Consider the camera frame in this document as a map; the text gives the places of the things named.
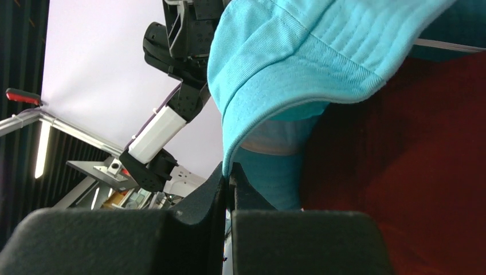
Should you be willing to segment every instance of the light blue fabric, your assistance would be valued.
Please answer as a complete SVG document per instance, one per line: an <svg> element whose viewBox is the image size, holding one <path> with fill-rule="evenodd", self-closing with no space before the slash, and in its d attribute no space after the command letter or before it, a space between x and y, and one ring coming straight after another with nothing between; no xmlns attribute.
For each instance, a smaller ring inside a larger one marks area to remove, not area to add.
<svg viewBox="0 0 486 275"><path fill-rule="evenodd" d="M367 99L453 2L233 0L221 17L208 67L222 113L223 174L239 161L270 203L298 207L301 156L238 150L245 137L266 119L301 120L321 114L327 102Z"/></svg>

